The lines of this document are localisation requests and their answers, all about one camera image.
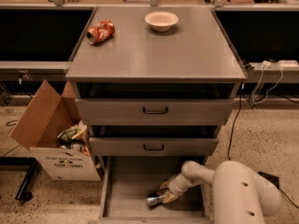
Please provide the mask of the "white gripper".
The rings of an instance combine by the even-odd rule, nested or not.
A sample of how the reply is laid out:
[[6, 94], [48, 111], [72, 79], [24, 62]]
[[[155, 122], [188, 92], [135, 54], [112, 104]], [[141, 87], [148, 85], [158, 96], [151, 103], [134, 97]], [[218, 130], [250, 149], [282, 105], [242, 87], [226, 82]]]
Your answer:
[[194, 181], [185, 177], [182, 173], [172, 176], [168, 181], [164, 181], [160, 189], [169, 189], [163, 194], [162, 203], [171, 203], [178, 196], [184, 194], [188, 188], [193, 185]]

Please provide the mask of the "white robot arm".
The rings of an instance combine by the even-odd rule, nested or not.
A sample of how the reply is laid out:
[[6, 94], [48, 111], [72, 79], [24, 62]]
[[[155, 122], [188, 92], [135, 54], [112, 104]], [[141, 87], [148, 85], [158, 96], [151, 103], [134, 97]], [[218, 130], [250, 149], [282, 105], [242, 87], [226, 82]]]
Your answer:
[[215, 170], [185, 161], [181, 171], [161, 185], [167, 193], [163, 203], [202, 183], [212, 187], [214, 224], [265, 224], [264, 218], [282, 205], [278, 188], [238, 161], [224, 161]]

